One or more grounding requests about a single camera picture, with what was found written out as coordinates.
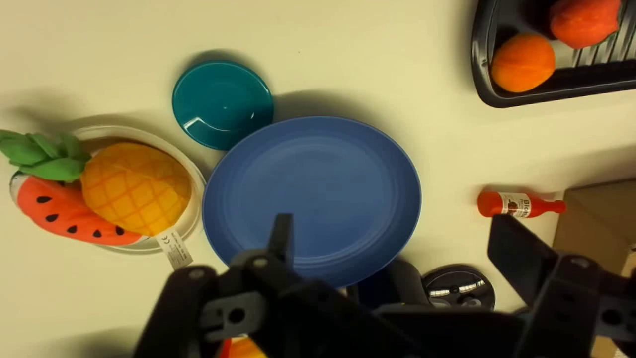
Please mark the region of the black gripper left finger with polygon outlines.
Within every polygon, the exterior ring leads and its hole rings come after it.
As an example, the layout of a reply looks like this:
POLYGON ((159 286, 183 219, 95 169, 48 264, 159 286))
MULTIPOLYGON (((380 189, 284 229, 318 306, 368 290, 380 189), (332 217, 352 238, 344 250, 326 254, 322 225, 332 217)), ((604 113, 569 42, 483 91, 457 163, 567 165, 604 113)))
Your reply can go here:
POLYGON ((264 250, 241 254, 225 274, 177 268, 165 282, 133 358, 215 358, 227 338, 251 336, 268 356, 292 352, 280 292, 296 282, 288 266, 294 219, 274 217, 264 250))

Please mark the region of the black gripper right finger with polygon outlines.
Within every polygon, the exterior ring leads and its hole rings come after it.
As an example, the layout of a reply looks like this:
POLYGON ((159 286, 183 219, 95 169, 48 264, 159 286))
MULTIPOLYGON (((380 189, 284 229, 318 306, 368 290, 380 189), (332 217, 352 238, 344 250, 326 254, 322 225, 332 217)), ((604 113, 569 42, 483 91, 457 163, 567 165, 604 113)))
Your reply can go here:
POLYGON ((523 298, 515 358, 590 358, 598 336, 636 358, 636 280, 559 254, 515 217, 495 217, 487 256, 523 298))

